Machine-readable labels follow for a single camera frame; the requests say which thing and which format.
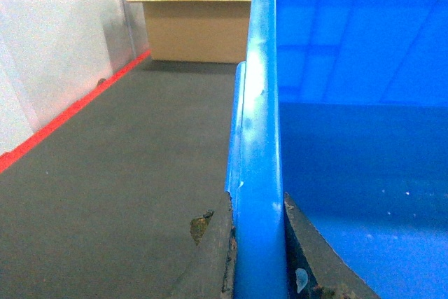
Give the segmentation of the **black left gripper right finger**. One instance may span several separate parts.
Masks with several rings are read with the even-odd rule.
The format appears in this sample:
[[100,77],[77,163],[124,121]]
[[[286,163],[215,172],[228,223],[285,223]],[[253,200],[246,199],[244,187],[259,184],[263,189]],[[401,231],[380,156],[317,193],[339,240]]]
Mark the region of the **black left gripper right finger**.
[[378,298],[283,194],[289,298]]

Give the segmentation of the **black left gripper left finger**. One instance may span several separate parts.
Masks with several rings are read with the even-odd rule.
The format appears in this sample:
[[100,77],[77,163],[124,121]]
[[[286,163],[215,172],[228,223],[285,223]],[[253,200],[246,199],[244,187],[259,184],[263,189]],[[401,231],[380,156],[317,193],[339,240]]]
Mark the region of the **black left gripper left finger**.
[[235,226],[232,200],[222,193],[218,203],[190,221],[195,252],[175,281],[170,298],[233,298]]

